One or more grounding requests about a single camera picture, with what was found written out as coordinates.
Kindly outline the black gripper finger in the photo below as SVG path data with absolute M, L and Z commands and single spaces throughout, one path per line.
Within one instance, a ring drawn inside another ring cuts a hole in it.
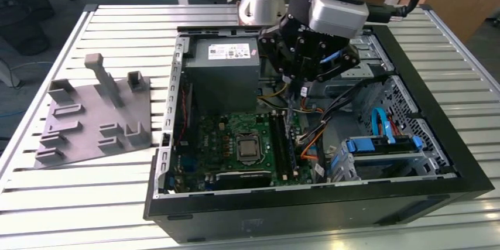
M 305 64 L 303 80 L 325 82 L 355 68 L 360 63 L 360 54 L 355 47 L 345 47 L 324 58 L 315 58 Z
M 289 81 L 299 79 L 297 35 L 261 33 L 259 35 L 260 50 L 268 57 L 275 71 Z

